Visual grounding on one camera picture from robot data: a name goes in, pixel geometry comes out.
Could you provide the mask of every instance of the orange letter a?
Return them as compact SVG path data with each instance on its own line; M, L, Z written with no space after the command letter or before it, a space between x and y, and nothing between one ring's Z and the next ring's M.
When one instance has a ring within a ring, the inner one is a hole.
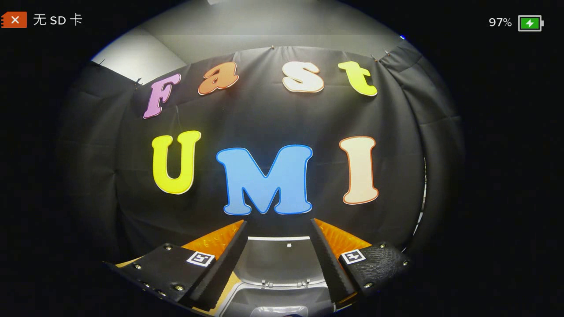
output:
M235 75L237 64L232 61L217 65L204 74L205 80L198 88L198 94L207 95L216 89L231 87L239 76Z

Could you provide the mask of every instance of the orange soft pad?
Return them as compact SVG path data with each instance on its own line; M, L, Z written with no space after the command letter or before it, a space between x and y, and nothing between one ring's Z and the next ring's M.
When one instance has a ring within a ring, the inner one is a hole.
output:
M225 248L229 242L231 242L231 239L233 239L242 223L243 220L239 220L221 229L217 229L214 232L183 245L182 248L213 254L217 259L221 256L223 251L225 251Z
M371 246L370 243L359 239L342 229L332 226L327 222L323 222L318 219L314 220L323 232L331 251L333 251L333 254L337 259L339 259L339 256L341 256L344 252Z

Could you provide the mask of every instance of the letter m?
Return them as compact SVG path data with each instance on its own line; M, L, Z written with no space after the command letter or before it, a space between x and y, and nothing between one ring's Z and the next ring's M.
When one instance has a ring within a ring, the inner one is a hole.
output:
M245 194L261 214L270 208L280 191L280 202L274 206L278 214L302 214L311 210L306 197L307 161L312 156L310 147L292 145L280 149L268 175L244 148L228 148L216 155L223 164L227 178L228 204L223 208L229 215L248 215L251 207L245 203Z

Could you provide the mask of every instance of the battery icon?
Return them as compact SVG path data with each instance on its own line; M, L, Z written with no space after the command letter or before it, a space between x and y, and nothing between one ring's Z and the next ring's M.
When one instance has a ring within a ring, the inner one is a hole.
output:
M519 15L519 32L541 32L544 26L541 15Z

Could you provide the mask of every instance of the red sd card icon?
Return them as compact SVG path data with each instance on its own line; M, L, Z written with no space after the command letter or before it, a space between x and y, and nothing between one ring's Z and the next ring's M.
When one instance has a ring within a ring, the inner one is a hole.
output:
M8 11L2 15L3 29L25 29L28 27L27 12Z

